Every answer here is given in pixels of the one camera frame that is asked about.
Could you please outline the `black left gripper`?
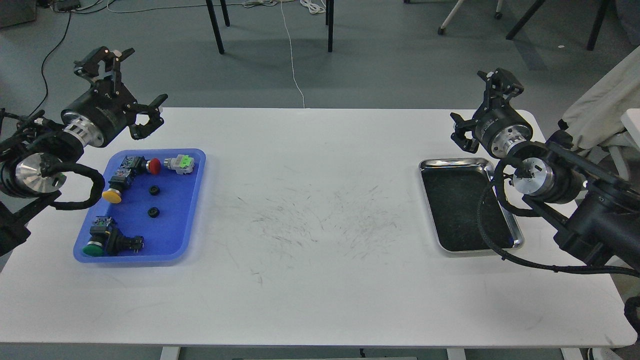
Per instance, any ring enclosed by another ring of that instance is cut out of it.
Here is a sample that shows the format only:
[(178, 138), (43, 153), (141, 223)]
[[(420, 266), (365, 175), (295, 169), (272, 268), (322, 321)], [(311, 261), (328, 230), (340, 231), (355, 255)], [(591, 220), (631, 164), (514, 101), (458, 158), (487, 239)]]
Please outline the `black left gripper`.
[[(119, 51), (99, 47), (82, 60), (74, 61), (74, 74), (94, 88), (62, 110), (65, 125), (62, 132), (74, 137), (83, 147), (104, 148), (128, 125), (130, 136), (141, 141), (164, 124), (161, 107), (169, 98), (168, 94), (158, 95), (150, 104), (137, 104), (137, 98), (124, 90), (121, 64), (134, 53), (134, 48)], [(109, 93), (98, 89), (104, 84)], [(128, 105), (131, 114), (127, 114)], [(147, 116), (148, 120), (139, 124), (137, 116)]]

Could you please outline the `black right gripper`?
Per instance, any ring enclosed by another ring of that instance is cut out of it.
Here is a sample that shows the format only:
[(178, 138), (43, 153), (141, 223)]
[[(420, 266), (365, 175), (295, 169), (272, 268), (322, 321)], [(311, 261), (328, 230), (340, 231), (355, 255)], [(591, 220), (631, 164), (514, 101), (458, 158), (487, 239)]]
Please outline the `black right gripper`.
[(475, 154), (481, 144), (491, 157), (505, 158), (515, 145), (533, 137), (531, 125), (509, 107), (512, 98), (524, 93), (524, 85), (504, 68), (479, 70), (477, 75), (485, 84), (477, 120), (464, 120), (457, 112), (451, 112), (454, 132), (450, 138), (464, 152)]

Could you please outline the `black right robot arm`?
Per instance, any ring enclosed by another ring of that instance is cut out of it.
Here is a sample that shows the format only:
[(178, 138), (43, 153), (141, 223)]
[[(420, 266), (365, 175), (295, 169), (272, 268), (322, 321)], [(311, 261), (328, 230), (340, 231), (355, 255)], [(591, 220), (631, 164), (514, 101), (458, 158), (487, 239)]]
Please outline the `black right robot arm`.
[(639, 192), (628, 180), (571, 151), (572, 137), (558, 130), (546, 142), (533, 140), (533, 127), (512, 108), (523, 85), (510, 71), (478, 71), (485, 89), (482, 103), (465, 120), (451, 112), (451, 139), (461, 150), (484, 148), (497, 159), (480, 195), (493, 193), (498, 204), (518, 217), (542, 218), (555, 228), (558, 248), (581, 265), (548, 265), (522, 259), (500, 248), (482, 224), (482, 240), (503, 260), (524, 267), (576, 275), (639, 276)]

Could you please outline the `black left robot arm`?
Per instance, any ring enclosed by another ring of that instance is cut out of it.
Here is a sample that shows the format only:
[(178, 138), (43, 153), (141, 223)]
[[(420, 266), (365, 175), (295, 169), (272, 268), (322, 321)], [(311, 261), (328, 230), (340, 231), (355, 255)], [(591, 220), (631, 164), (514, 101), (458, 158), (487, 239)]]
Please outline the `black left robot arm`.
[[(74, 74), (89, 82), (89, 89), (61, 111), (62, 123), (40, 110), (19, 116), (1, 110), (3, 118), (17, 121), (15, 132), (1, 142), (1, 191), (31, 203), (12, 212), (1, 206), (1, 253), (6, 255), (25, 243), (27, 224), (47, 207), (60, 211), (84, 210), (96, 205), (105, 178), (96, 169), (80, 164), (87, 146), (105, 148), (124, 129), (135, 141), (145, 139), (163, 125), (163, 93), (150, 104), (141, 104), (122, 82), (121, 64), (135, 52), (99, 47), (74, 63)], [(66, 173), (89, 178), (89, 198), (60, 202)]]

